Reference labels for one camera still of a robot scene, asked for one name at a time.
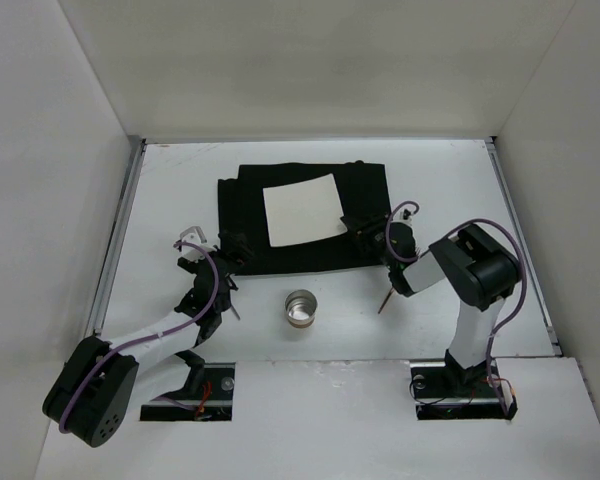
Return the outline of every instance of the white surface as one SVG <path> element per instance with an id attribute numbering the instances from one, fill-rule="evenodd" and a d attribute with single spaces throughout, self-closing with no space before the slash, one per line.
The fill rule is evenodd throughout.
<path id="1" fill-rule="evenodd" d="M 264 188 L 269 244 L 284 247 L 346 233 L 336 179 L 325 175 L 306 182 Z"/>
<path id="2" fill-rule="evenodd" d="M 418 421 L 408 364 L 240 363 L 233 420 L 125 418 L 98 449 L 52 426 L 37 480 L 600 480 L 600 427 L 574 360 L 501 360 L 520 411 Z"/>
<path id="3" fill-rule="evenodd" d="M 176 266 L 179 233 L 201 225 L 217 243 L 216 183 L 240 164 L 282 162 L 384 163 L 391 200 L 418 200 L 413 227 L 428 246 L 473 217 L 512 230 L 482 141 L 359 140 L 149 146 L 115 278 L 104 335 L 118 336 L 174 308 L 193 277 Z M 493 235 L 503 243 L 500 234 Z M 390 283 L 382 267 L 311 275 L 237 277 L 231 313 L 196 351 L 207 361 L 439 358 L 451 343 L 459 299 L 448 282 L 410 299 L 396 296 L 376 314 Z M 284 317 L 284 300 L 306 288 L 318 299 L 315 323 L 298 330 Z M 503 315 L 517 301 L 505 305 Z M 502 330 L 497 355 L 553 355 L 536 297 Z"/>
<path id="4" fill-rule="evenodd" d="M 0 1 L 0 480 L 34 475 L 128 154 L 57 2 Z"/>
<path id="5" fill-rule="evenodd" d="M 497 134 L 573 0 L 61 0 L 126 131 Z"/>
<path id="6" fill-rule="evenodd" d="M 600 415 L 600 1 L 577 3 L 498 150 L 559 338 Z"/>

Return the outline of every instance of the white board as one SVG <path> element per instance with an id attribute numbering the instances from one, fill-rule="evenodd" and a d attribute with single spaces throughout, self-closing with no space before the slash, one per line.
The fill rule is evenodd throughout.
<path id="1" fill-rule="evenodd" d="M 52 424 L 37 480 L 600 480 L 600 426 L 573 359 L 503 359 L 520 411 L 418 421 L 401 361 L 237 365 L 233 420 L 125 419 L 92 449 Z"/>
<path id="2" fill-rule="evenodd" d="M 200 225 L 217 243 L 218 179 L 235 178 L 241 164 L 283 162 L 386 166 L 393 204 L 417 200 L 413 228 L 428 246 L 452 227 L 486 217 L 513 231 L 485 144 L 477 140 L 343 140 L 153 145 L 142 175 L 118 265 L 105 337 L 129 333 L 162 318 L 191 288 L 193 277 L 176 266 L 172 248 L 180 232 Z M 506 240 L 494 236 L 503 244 Z M 207 361 L 361 360 L 438 358 L 455 332 L 459 300 L 447 282 L 412 298 L 395 296 L 376 314 L 390 283 L 382 267 L 276 277 L 237 277 L 231 312 L 197 349 Z M 291 327 L 284 300 L 296 289 L 318 299 L 313 326 Z M 502 315 L 513 308 L 514 294 Z M 553 355 L 533 289 L 518 316 L 498 335 L 498 356 Z"/>

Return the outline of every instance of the white square sheet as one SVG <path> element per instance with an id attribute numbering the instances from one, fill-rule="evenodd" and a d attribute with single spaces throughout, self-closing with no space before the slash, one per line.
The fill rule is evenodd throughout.
<path id="1" fill-rule="evenodd" d="M 333 175 L 264 188 L 269 243 L 285 247 L 335 237 L 347 231 Z"/>

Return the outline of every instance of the black cloth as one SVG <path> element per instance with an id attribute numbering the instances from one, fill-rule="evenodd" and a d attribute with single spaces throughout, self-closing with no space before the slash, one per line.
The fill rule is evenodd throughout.
<path id="1" fill-rule="evenodd" d="M 378 265 L 364 258 L 347 234 L 286 247 L 271 247 L 263 188 L 304 182 L 333 174 L 342 211 L 353 217 L 390 212 L 384 165 L 284 163 L 240 165 L 237 179 L 218 180 L 220 231 L 244 233 L 255 258 L 241 275 L 324 272 Z"/>

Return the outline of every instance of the white wall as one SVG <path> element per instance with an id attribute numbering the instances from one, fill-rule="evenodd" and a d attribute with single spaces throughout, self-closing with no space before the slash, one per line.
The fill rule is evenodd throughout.
<path id="1" fill-rule="evenodd" d="M 576 4 L 497 147 L 558 336 L 600 417 L 600 0 Z"/>
<path id="2" fill-rule="evenodd" d="M 573 0 L 61 0 L 129 133 L 495 135 Z"/>
<path id="3" fill-rule="evenodd" d="M 128 155 L 56 0 L 0 0 L 0 479 L 35 473 Z"/>

